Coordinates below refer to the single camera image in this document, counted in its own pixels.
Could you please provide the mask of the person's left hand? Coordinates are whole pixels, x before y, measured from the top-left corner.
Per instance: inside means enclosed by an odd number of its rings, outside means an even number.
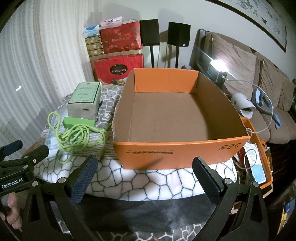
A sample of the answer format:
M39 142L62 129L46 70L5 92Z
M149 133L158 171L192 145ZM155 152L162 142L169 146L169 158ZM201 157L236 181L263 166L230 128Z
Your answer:
M6 214L1 212L1 219L7 221L13 229L17 230L22 227L22 218L20 216L20 208L18 206L18 197L15 192L1 197L1 204L7 207L9 211Z

